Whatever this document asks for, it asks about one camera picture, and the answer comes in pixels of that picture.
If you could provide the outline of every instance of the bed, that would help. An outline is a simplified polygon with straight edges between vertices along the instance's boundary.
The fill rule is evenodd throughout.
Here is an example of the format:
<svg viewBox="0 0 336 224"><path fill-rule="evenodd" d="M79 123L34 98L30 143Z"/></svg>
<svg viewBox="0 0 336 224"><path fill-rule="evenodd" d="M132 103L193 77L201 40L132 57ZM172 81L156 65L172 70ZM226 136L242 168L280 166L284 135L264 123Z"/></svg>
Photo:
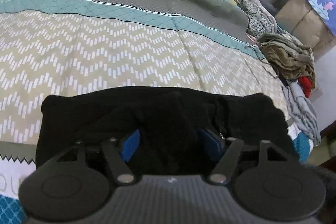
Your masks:
<svg viewBox="0 0 336 224"><path fill-rule="evenodd" d="M250 2L274 32L272 16ZM289 120L281 82L246 33L251 18L233 0L0 0L2 221L25 218L17 191L35 169L50 94L131 85L262 92ZM290 136L298 150L308 143L295 128Z"/></svg>

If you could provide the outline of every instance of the black cloth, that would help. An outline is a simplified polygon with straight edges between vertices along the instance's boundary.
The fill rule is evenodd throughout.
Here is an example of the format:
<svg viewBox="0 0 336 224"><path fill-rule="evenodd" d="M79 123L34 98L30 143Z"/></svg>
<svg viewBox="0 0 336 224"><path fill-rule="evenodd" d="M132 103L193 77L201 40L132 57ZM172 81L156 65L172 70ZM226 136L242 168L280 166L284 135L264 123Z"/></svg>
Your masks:
<svg viewBox="0 0 336 224"><path fill-rule="evenodd" d="M258 145L263 139L298 158L281 110L261 93L245 97L187 88L121 87L74 97L48 96L36 166L76 140L98 144L140 130L128 163L135 174L197 174L214 167L202 153L197 130L209 129Z"/></svg>

